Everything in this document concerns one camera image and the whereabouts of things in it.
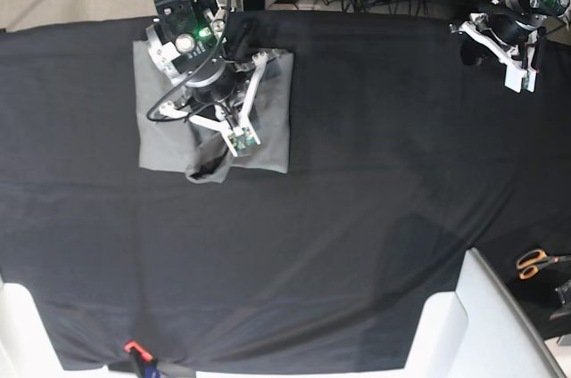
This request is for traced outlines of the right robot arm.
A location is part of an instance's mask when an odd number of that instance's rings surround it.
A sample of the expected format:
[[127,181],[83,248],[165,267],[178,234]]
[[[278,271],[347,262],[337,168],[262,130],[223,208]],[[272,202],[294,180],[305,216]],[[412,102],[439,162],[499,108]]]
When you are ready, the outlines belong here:
[[182,121],[221,135],[235,157],[261,144],[250,114],[267,64],[276,54],[228,56],[232,0],[153,0],[157,16],[146,30],[151,60],[172,88],[146,113],[155,123]]

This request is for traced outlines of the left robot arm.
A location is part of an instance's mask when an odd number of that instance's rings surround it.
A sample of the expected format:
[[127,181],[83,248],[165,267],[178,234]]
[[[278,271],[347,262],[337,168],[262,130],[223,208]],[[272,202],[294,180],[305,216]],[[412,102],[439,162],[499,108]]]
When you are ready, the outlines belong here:
[[569,8],[570,0],[490,0],[450,31],[465,38],[466,65],[495,58],[505,67],[506,88],[532,93],[547,38],[569,25]]

